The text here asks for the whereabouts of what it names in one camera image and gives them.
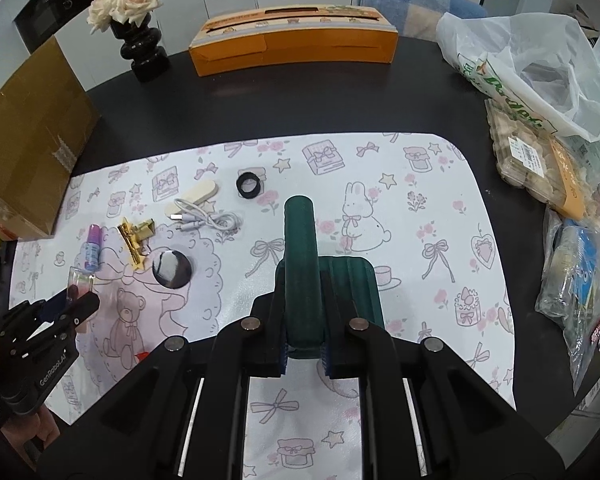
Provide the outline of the person left hand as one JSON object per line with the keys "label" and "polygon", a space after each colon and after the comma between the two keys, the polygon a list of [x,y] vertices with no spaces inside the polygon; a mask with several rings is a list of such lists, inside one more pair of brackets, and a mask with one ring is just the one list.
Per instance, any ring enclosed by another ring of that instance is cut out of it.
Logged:
{"label": "person left hand", "polygon": [[35,468],[35,463],[26,451],[26,443],[33,438],[39,438],[43,442],[43,448],[47,448],[60,437],[53,413],[45,404],[29,415],[12,417],[4,423],[1,432],[32,469]]}

